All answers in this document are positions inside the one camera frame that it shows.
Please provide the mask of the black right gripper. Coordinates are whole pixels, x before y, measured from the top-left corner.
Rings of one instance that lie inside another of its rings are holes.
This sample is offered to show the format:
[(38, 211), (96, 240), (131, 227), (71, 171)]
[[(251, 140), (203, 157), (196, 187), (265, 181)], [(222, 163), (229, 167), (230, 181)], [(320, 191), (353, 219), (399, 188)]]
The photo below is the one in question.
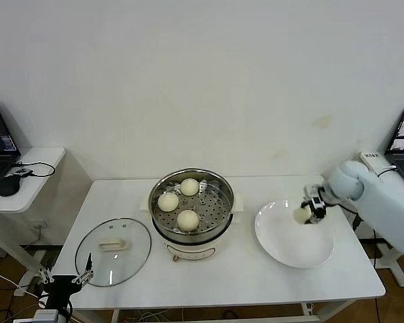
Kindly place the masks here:
[[(308, 200), (308, 201), (303, 201), (301, 203), (301, 208), (305, 209), (305, 208), (311, 208), (312, 205), (312, 201)], [(312, 224), (312, 225), (316, 225), (319, 224), (326, 216), (326, 208), (325, 207), (317, 207), (314, 210), (312, 210), (312, 218), (307, 219), (304, 223), (306, 225)]]

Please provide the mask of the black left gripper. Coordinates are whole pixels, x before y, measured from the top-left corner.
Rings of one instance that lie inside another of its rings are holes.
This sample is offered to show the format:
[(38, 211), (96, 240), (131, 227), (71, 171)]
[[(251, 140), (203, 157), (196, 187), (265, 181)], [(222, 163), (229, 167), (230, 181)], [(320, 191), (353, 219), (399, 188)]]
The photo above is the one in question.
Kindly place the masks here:
[(46, 308), (67, 308), (70, 297), (81, 291), (81, 285), (88, 283), (94, 276), (92, 254), (89, 253), (85, 270), (82, 274), (51, 275), (49, 268), (39, 269), (44, 292), (48, 294)]

